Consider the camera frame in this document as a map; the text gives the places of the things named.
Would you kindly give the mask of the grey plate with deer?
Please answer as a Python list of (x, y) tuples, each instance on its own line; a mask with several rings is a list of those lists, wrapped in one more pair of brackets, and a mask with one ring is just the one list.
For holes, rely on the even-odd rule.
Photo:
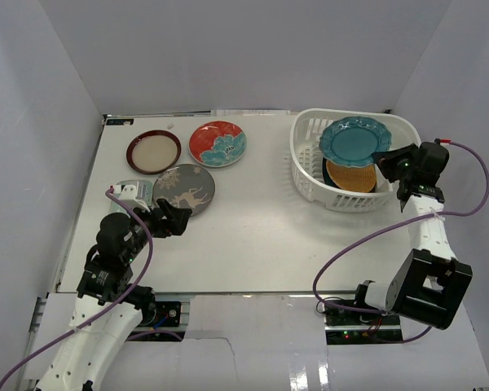
[(176, 165), (162, 172), (152, 189), (152, 200), (167, 200), (175, 208), (203, 213), (212, 202), (216, 185), (213, 176), (199, 165)]

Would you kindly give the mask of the woven bamboo round plate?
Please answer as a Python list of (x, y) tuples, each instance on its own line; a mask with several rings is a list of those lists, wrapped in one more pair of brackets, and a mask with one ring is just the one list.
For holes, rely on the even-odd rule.
[(377, 186), (377, 174), (373, 165), (363, 168), (345, 167), (328, 160), (327, 170), (341, 190), (371, 193)]

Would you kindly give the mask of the teal scalloped round plate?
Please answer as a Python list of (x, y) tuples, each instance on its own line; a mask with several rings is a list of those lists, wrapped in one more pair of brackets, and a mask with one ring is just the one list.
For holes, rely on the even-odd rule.
[(364, 168), (374, 164), (376, 152), (387, 152), (392, 134), (387, 127), (369, 116), (348, 116), (326, 127), (319, 139), (324, 159), (346, 168)]

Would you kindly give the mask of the teal square plate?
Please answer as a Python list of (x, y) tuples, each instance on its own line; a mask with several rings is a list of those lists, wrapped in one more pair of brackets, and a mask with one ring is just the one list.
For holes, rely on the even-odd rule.
[(328, 173), (327, 163), (328, 163), (328, 161), (325, 158), (323, 158), (322, 159), (322, 176), (323, 176), (324, 183), (329, 187), (337, 188), (337, 184), (331, 179), (331, 177)]

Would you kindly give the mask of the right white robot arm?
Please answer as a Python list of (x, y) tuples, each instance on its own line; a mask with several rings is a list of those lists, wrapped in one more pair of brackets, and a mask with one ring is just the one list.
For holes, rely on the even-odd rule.
[(437, 185), (449, 160), (440, 140), (375, 152), (384, 178), (397, 182), (396, 197), (408, 227), (411, 250), (389, 283), (366, 280), (355, 292), (353, 318), (369, 325), (383, 313), (397, 314), (437, 329), (447, 329), (473, 277), (457, 260), (441, 212), (444, 195)]

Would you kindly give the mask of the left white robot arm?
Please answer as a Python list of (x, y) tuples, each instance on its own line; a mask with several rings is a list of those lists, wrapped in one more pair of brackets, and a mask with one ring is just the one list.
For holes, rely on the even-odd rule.
[(153, 290), (132, 283), (132, 261), (154, 239), (180, 236), (192, 215), (159, 199), (149, 209), (105, 216), (86, 255), (68, 329), (38, 390), (98, 390), (114, 358), (138, 325), (156, 315)]

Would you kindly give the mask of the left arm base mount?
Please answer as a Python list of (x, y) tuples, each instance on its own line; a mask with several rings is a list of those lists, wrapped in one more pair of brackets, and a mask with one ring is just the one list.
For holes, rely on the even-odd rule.
[(143, 313), (143, 321), (130, 333), (128, 341), (180, 342), (182, 304), (180, 301), (156, 301)]

